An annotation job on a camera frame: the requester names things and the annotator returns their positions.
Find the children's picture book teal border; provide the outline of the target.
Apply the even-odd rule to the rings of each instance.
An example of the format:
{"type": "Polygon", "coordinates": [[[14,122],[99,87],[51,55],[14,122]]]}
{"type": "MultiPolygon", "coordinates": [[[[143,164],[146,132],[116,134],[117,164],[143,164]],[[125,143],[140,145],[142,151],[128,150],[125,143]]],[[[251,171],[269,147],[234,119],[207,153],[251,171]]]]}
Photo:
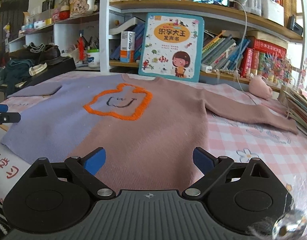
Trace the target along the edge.
{"type": "Polygon", "coordinates": [[[138,74],[198,82],[203,40],[202,17],[149,13],[145,23],[138,74]]]}

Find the dark green clothing pile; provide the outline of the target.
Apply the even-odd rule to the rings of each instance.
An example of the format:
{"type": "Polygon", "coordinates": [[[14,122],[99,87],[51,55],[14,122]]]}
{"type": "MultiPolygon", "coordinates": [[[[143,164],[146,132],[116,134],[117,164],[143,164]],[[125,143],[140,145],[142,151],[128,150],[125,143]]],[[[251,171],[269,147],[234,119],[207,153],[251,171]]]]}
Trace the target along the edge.
{"type": "Polygon", "coordinates": [[[6,95],[15,92],[15,85],[30,78],[29,68],[35,66],[32,59],[10,60],[4,68],[4,84],[7,85],[6,95]]]}

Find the red books row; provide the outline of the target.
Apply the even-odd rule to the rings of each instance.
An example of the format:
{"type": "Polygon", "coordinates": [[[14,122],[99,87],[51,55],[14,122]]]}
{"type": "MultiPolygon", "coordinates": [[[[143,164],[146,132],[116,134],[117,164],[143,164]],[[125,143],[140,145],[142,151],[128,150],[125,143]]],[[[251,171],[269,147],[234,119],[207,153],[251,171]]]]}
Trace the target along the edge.
{"type": "Polygon", "coordinates": [[[277,82],[278,76],[284,72],[282,63],[286,59],[287,49],[252,36],[247,40],[250,43],[243,52],[240,76],[250,78],[251,74],[260,75],[270,82],[277,82]]]}

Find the wooden and white bookshelf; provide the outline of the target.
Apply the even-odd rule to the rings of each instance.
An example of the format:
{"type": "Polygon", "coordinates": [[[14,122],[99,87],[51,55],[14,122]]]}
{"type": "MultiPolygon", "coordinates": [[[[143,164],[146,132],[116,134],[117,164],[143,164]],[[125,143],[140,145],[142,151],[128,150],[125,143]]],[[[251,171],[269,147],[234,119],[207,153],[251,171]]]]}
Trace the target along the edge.
{"type": "Polygon", "coordinates": [[[241,5],[234,8],[187,0],[70,0],[70,16],[34,29],[22,38],[6,43],[10,54],[26,45],[53,44],[63,56],[70,56],[88,69],[109,73],[112,69],[133,68],[147,76],[174,78],[172,56],[186,52],[191,63],[185,80],[196,82],[200,75],[221,78],[218,70],[206,65],[219,61],[235,72],[242,51],[235,41],[218,56],[209,56],[207,32],[215,38],[239,31],[261,31],[290,43],[305,43],[305,36],[286,27],[285,8],[272,0],[257,0],[267,5],[278,19],[273,22],[250,14],[241,5]]]}

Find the pink plush toy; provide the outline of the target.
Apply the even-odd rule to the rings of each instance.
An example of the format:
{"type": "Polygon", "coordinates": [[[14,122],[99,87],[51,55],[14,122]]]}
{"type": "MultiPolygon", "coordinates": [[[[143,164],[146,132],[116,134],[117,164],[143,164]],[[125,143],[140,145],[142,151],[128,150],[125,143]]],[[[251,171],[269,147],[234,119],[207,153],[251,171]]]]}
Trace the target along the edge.
{"type": "Polygon", "coordinates": [[[254,76],[250,78],[249,92],[254,96],[268,100],[272,97],[273,90],[269,87],[262,76],[254,76]]]}

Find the white jar green lid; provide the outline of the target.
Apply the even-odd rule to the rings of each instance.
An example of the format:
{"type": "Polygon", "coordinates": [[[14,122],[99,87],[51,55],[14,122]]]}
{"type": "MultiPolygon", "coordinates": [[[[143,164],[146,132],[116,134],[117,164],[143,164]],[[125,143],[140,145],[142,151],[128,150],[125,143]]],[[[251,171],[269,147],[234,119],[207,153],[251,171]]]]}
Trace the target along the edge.
{"type": "Polygon", "coordinates": [[[87,50],[87,61],[90,68],[98,68],[100,66],[99,49],[87,50]]]}

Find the row of leaning books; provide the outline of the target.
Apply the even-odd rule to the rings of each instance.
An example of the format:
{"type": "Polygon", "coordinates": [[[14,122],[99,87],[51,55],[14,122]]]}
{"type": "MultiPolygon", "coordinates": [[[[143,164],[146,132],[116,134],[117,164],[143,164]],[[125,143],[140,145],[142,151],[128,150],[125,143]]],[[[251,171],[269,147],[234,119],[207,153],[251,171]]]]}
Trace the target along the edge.
{"type": "Polygon", "coordinates": [[[250,41],[242,38],[238,31],[222,30],[214,36],[211,32],[205,31],[201,71],[235,72],[249,43],[250,41]]]}

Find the pink checkered tablecloth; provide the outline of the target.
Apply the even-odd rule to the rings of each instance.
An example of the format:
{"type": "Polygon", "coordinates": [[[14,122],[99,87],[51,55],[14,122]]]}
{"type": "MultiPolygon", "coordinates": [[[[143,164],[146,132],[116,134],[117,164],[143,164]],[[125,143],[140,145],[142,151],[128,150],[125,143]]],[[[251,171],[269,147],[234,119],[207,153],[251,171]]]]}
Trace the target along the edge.
{"type": "MultiPolygon", "coordinates": [[[[263,105],[277,115],[276,111],[271,110],[270,103],[249,98],[229,85],[191,84],[188,86],[205,89],[243,104],[263,105]]],[[[20,115],[24,110],[45,100],[45,96],[19,96],[18,92],[8,96],[6,104],[10,111],[18,112],[20,115]]],[[[307,136],[303,133],[294,134],[267,124],[248,124],[226,119],[213,112],[208,112],[207,115],[208,146],[203,149],[212,155],[216,157],[226,155],[239,163],[246,163],[252,158],[260,158],[287,187],[293,184],[295,176],[306,174],[307,136]]],[[[23,160],[2,144],[1,140],[7,132],[0,129],[0,200],[5,199],[11,188],[32,164],[23,160]]]]}

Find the white and orange box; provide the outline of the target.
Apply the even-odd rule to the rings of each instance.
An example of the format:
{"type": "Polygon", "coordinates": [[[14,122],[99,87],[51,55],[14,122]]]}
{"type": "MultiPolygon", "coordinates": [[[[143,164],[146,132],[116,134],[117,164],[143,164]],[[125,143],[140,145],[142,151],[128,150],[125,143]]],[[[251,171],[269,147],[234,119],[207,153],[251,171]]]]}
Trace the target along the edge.
{"type": "Polygon", "coordinates": [[[131,63],[134,61],[134,46],[136,33],[133,31],[123,31],[120,41],[120,61],[131,63]]]}

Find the white storage box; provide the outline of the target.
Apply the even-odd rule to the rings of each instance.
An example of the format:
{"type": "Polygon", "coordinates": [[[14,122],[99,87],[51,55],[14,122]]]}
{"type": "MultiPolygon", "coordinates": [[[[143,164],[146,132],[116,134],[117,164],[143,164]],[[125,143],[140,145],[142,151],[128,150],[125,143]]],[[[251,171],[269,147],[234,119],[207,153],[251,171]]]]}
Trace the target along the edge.
{"type": "Polygon", "coordinates": [[[284,26],[284,7],[273,0],[261,0],[262,17],[284,26]]]}

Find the stack of books at right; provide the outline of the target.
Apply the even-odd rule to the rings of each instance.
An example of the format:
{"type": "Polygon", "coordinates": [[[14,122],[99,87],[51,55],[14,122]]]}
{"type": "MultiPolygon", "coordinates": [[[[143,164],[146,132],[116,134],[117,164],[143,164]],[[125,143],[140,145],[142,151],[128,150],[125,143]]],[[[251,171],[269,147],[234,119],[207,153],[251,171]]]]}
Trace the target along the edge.
{"type": "Polygon", "coordinates": [[[293,119],[297,129],[307,136],[307,92],[286,88],[283,95],[286,98],[287,116],[293,119]]]}

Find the brown leather shoe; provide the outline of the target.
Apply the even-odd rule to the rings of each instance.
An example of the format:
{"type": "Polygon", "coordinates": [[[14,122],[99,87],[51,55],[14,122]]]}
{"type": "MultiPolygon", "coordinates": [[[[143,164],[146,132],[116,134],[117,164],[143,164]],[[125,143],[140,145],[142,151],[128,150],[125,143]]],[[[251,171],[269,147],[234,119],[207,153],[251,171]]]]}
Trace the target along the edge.
{"type": "Polygon", "coordinates": [[[55,64],[62,62],[62,60],[63,59],[62,59],[58,46],[47,44],[45,45],[44,49],[42,50],[40,54],[38,63],[39,64],[46,63],[47,65],[55,65],[55,64]]]}

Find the pink and purple sweater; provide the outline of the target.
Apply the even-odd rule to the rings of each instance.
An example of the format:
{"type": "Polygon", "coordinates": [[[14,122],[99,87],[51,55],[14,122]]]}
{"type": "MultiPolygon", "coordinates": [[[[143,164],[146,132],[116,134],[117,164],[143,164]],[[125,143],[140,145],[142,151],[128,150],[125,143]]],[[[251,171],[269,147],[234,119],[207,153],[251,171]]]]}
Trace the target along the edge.
{"type": "Polygon", "coordinates": [[[293,120],[263,105],[247,105],[205,89],[158,77],[126,74],[48,82],[19,96],[45,96],[24,110],[2,138],[28,163],[62,162],[98,147],[106,152],[96,177],[109,187],[183,190],[201,178],[192,153],[208,146],[208,112],[297,133],[293,120]]]}

